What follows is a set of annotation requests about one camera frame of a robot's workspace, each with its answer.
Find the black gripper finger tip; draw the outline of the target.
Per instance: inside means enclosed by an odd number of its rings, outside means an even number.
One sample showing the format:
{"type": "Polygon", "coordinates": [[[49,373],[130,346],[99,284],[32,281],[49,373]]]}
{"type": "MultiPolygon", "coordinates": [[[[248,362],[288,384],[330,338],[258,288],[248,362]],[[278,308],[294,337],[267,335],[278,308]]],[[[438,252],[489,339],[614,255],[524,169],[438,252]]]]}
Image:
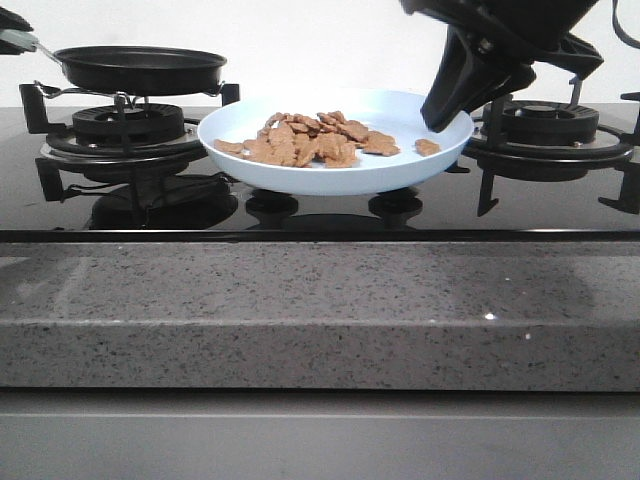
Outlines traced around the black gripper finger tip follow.
{"type": "Polygon", "coordinates": [[[1,16],[1,53],[22,54],[36,51],[36,37],[33,28],[20,15],[0,8],[1,16]]]}

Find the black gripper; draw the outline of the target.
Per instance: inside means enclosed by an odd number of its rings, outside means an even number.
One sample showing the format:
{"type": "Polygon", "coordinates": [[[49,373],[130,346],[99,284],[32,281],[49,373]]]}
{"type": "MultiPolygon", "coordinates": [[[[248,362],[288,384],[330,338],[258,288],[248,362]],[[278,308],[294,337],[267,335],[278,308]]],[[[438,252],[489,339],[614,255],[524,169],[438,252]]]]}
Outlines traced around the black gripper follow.
{"type": "Polygon", "coordinates": [[[421,108],[427,128],[442,131],[460,112],[471,113],[536,79],[531,63],[488,63],[467,32],[498,45],[505,56],[549,63],[586,79],[603,58],[571,29],[594,5],[593,1],[403,1],[405,13],[421,13],[450,25],[438,72],[421,108]]]}

